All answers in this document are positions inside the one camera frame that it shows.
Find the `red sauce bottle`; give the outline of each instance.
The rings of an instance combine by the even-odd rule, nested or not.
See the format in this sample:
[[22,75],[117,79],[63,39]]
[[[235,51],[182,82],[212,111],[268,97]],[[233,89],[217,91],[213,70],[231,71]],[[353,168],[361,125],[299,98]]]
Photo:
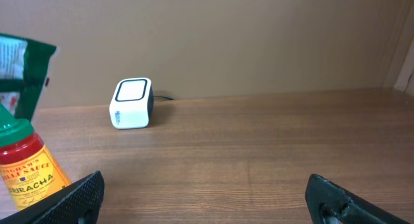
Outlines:
[[30,122],[15,119],[1,104],[0,176],[18,210],[71,184]]

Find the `white cube device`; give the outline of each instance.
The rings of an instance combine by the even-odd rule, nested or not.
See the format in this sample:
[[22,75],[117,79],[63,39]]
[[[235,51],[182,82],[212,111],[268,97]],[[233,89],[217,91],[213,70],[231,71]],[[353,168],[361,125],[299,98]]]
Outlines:
[[112,125],[117,129],[144,128],[154,106],[148,78],[128,78],[118,83],[109,105]]

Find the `green bottle cap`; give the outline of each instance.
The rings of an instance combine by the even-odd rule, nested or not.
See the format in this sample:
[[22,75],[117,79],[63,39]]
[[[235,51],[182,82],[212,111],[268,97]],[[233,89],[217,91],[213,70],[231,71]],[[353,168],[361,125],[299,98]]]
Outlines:
[[16,143],[30,136],[34,131],[28,120],[15,119],[7,109],[0,104],[0,147]]

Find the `bottle label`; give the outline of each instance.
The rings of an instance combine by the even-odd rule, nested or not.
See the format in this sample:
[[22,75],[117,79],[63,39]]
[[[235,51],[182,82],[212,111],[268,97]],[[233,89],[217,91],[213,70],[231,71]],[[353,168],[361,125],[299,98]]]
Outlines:
[[27,159],[0,165],[0,175],[18,210],[71,184],[46,146]]

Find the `wood grain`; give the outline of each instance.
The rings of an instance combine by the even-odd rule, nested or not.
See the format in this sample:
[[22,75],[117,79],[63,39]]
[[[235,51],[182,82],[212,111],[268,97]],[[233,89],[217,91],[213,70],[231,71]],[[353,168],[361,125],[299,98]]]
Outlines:
[[[364,89],[157,102],[116,130],[108,106],[39,110],[68,176],[105,178],[99,223],[311,223],[323,175],[414,222],[414,98]],[[4,185],[0,217],[16,210]]]

